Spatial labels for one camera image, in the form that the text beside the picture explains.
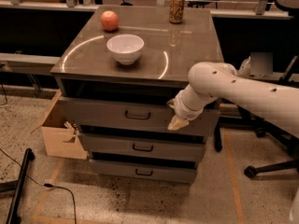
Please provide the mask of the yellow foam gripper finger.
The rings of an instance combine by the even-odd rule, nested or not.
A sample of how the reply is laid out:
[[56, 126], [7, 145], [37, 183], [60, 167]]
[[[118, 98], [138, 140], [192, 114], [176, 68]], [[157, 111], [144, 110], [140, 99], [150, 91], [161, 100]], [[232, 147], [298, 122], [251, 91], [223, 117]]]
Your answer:
[[[166, 104], [170, 108], [174, 108], [174, 99], [170, 99]], [[177, 115], [174, 115], [173, 118], [171, 119], [170, 123], [168, 124], [167, 129], [169, 131], [177, 131], [181, 128], [186, 127], [189, 124], [189, 122], [186, 119], [181, 119]]]

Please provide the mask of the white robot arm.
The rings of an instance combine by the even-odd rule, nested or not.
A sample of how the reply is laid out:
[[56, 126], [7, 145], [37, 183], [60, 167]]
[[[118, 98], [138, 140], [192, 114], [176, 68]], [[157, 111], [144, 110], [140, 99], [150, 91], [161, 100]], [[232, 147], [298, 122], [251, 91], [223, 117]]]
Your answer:
[[187, 126], [219, 98], [299, 137], [299, 89], [243, 78], [228, 63], [202, 62], [190, 69], [187, 87], [168, 102], [175, 112], [168, 129]]

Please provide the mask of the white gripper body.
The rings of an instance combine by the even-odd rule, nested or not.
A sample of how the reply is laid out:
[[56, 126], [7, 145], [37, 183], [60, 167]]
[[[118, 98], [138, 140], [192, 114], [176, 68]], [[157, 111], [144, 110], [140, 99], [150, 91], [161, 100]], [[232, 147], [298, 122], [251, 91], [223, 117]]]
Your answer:
[[180, 91], [174, 98], [174, 112], [179, 119], [194, 120], [200, 115], [200, 111], [193, 111], [183, 103], [183, 91]]

